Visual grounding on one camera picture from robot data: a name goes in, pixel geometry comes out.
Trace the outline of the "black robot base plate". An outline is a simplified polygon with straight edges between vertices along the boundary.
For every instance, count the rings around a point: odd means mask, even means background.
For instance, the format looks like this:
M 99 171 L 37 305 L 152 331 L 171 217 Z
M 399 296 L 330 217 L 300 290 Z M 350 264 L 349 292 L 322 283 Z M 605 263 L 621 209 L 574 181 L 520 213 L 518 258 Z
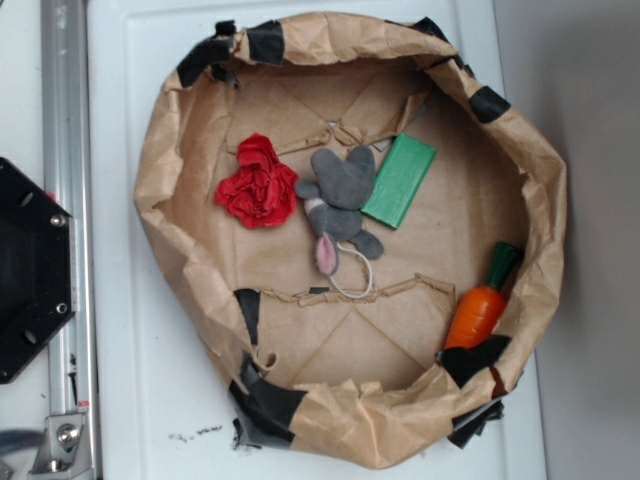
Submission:
M 74 313 L 71 216 L 1 160 L 1 383 L 9 384 Z

